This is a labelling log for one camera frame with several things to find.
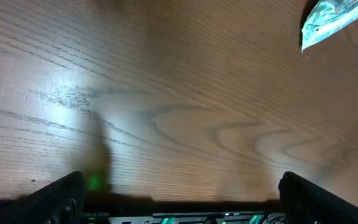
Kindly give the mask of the mint green pack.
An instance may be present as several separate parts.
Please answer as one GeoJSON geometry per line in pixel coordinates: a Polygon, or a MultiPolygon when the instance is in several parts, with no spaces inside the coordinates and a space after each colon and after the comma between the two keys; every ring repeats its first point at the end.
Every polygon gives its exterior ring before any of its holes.
{"type": "Polygon", "coordinates": [[[358,0],[320,0],[301,28],[301,51],[358,19],[358,0]]]}

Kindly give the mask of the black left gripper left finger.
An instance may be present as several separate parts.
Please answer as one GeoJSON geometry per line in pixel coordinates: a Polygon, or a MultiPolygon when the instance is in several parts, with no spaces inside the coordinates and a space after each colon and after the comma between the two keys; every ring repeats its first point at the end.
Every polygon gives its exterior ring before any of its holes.
{"type": "Polygon", "coordinates": [[[0,209],[0,224],[79,223],[85,198],[83,174],[74,171],[0,209]]]}

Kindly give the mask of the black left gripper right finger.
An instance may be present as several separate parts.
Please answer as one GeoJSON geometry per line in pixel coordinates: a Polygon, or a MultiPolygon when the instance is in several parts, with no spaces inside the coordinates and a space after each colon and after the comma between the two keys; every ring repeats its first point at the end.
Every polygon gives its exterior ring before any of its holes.
{"type": "Polygon", "coordinates": [[[358,224],[358,207],[293,172],[278,185],[287,223],[358,224]]]}

